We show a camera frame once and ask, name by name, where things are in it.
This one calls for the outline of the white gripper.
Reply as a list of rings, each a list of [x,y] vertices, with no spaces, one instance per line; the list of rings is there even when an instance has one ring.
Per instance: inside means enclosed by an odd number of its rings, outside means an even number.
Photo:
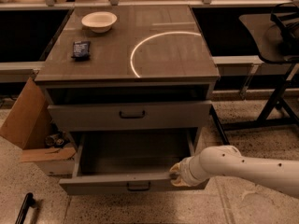
[[[203,169],[198,156],[183,159],[174,164],[169,172],[178,174],[178,182],[181,186],[195,187],[207,180],[207,172]]]

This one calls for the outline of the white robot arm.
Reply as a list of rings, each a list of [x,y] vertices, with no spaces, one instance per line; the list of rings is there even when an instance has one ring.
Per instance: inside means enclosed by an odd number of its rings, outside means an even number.
[[[233,176],[299,198],[299,161],[244,157],[234,146],[207,147],[174,164],[175,187],[195,187],[214,176]]]

